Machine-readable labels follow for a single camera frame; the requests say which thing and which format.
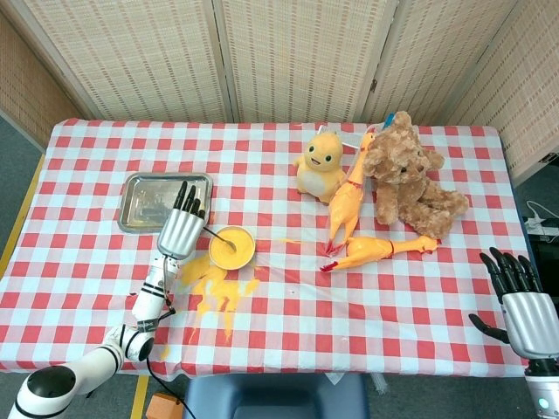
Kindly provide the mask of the orange box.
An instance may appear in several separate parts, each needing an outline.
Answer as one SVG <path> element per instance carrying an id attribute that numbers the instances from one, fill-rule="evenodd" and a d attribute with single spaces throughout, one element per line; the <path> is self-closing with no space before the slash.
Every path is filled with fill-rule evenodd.
<path id="1" fill-rule="evenodd" d="M 147 419 L 183 419 L 184 407 L 173 395 L 155 393 L 147 410 Z"/>

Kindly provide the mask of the dark metal spoon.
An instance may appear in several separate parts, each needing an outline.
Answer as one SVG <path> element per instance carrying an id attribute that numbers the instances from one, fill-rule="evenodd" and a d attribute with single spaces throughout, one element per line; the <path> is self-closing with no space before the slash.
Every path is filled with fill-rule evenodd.
<path id="1" fill-rule="evenodd" d="M 203 230 L 206 231 L 206 232 L 208 232 L 208 233 L 210 233 L 212 236 L 214 236 L 215 238 L 217 238 L 217 239 L 220 240 L 221 242 L 227 244 L 227 245 L 232 249 L 233 252 L 237 251 L 236 245 L 235 245 L 232 241 L 227 240 L 227 239 L 221 237 L 221 236 L 218 235 L 216 232 L 210 230 L 210 229 L 207 228 L 206 226 L 203 227 Z"/>

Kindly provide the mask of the yellow rubber chicken toy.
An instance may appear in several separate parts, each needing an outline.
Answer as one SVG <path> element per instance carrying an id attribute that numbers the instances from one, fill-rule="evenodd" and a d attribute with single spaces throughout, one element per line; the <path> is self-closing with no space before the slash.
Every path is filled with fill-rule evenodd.
<path id="1" fill-rule="evenodd" d="M 419 236 L 413 240 L 392 241 L 376 237 L 350 237 L 346 246 L 346 257 L 320 268 L 323 272 L 347 269 L 391 258 L 394 254 L 418 251 L 433 252 L 438 248 L 438 240 Z"/>
<path id="2" fill-rule="evenodd" d="M 329 231 L 326 255 L 336 254 L 349 241 L 355 230 L 363 199 L 363 162 L 375 138 L 374 131 L 363 135 L 353 168 L 328 205 Z"/>

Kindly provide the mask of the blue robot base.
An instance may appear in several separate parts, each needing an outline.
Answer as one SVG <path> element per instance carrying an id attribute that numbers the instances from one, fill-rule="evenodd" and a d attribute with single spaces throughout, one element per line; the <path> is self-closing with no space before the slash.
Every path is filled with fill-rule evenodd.
<path id="1" fill-rule="evenodd" d="M 220 374 L 190 381 L 183 419 L 369 419 L 363 374 Z"/>

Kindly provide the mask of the yellow plush monster toy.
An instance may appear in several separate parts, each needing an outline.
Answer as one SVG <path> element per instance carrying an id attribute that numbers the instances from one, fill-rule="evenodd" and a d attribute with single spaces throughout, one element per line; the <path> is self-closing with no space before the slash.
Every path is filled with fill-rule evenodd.
<path id="1" fill-rule="evenodd" d="M 297 190 L 328 205 L 346 175 L 342 156 L 342 142 L 336 133 L 317 134 L 294 162 Z"/>

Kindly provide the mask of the yellow powder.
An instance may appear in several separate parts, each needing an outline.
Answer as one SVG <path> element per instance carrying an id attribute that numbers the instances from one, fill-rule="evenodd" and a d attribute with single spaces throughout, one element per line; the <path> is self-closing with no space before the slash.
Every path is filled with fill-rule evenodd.
<path id="1" fill-rule="evenodd" d="M 285 237 L 257 242 L 238 271 L 217 267 L 204 253 L 182 269 L 186 306 L 159 341 L 155 369 L 165 374 L 295 372 L 314 364 L 315 321 L 310 310 L 315 258 L 309 244 Z"/>

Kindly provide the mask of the clear plastic bag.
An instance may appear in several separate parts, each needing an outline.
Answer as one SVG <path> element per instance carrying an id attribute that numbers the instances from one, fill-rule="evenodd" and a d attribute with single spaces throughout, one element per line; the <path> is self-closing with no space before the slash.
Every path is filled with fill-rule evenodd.
<path id="1" fill-rule="evenodd" d="M 344 147 L 359 149 L 362 143 L 363 133 L 349 132 L 338 123 L 320 124 L 317 134 L 331 132 L 337 134 Z"/>

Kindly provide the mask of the brown teddy bear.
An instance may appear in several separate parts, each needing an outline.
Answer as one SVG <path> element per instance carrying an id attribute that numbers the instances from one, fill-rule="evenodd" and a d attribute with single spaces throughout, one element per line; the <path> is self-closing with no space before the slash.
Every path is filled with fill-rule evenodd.
<path id="1" fill-rule="evenodd" d="M 465 195 L 442 189 L 427 173 L 441 169 L 444 157 L 424 148 L 405 111 L 368 145 L 363 173 L 376 183 L 376 220 L 391 225 L 399 220 L 419 235 L 445 238 L 455 219 L 469 207 Z"/>

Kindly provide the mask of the red white checkered tablecloth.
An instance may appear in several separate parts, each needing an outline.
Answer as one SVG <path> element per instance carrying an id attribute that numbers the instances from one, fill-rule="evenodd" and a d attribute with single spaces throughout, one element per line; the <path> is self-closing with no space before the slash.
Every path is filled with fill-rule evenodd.
<path id="1" fill-rule="evenodd" d="M 480 253 L 527 244 L 492 127 L 421 127 L 445 157 L 433 178 L 470 202 L 433 253 L 324 272 L 328 210 L 296 191 L 293 161 L 317 126 L 70 119 L 52 130 L 37 191 L 0 278 L 0 372 L 73 361 L 132 306 L 154 235 L 117 221 L 136 172 L 204 172 L 213 229 L 241 225 L 254 259 L 227 278 L 176 282 L 155 336 L 158 374 L 363 371 L 520 376 L 524 361 L 468 316 L 503 326 Z"/>

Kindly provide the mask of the black equipment case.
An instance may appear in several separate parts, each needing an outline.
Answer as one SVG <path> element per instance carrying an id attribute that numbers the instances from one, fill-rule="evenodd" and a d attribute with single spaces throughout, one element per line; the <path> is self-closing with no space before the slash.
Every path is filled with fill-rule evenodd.
<path id="1" fill-rule="evenodd" d="M 528 239 L 544 291 L 559 296 L 559 238 L 529 235 Z"/>

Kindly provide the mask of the white power strip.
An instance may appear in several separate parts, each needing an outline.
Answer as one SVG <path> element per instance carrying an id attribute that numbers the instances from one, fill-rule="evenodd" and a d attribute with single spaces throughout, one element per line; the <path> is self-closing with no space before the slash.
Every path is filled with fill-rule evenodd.
<path id="1" fill-rule="evenodd" d="M 532 212 L 532 216 L 524 220 L 528 234 L 559 234 L 559 214 L 532 200 L 526 201 L 526 206 Z"/>

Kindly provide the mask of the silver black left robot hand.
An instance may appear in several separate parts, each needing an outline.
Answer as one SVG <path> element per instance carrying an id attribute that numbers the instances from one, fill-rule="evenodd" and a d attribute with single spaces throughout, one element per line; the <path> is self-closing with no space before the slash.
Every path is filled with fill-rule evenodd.
<path id="1" fill-rule="evenodd" d="M 205 209 L 195 197 L 197 187 L 183 181 L 158 237 L 157 248 L 165 256 L 183 260 L 194 250 L 205 226 Z"/>

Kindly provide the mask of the rectangular metal tray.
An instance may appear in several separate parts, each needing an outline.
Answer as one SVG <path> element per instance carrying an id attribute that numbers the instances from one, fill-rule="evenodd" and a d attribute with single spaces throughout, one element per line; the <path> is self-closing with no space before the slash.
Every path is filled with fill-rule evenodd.
<path id="1" fill-rule="evenodd" d="M 132 174 L 123 186 L 118 219 L 120 229 L 130 234 L 159 233 L 165 224 L 183 182 L 197 187 L 195 198 L 205 210 L 205 222 L 210 214 L 213 180 L 205 173 Z"/>

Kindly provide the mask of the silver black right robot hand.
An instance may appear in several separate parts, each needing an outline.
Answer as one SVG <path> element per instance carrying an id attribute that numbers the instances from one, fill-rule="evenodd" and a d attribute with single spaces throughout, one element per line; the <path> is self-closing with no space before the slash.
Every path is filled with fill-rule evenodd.
<path id="1" fill-rule="evenodd" d="M 488 253 L 480 253 L 480 260 L 487 268 L 505 327 L 489 326 L 471 313 L 468 318 L 474 327 L 510 345 L 526 360 L 558 359 L 559 314 L 529 259 L 491 247 Z"/>

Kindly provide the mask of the woven folding screen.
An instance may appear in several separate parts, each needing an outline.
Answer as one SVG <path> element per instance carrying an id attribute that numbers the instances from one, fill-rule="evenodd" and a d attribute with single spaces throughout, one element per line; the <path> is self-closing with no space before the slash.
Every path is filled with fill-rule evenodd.
<path id="1" fill-rule="evenodd" d="M 559 0 L 0 0 L 49 125 L 379 122 L 497 129 L 515 184 L 559 163 Z"/>

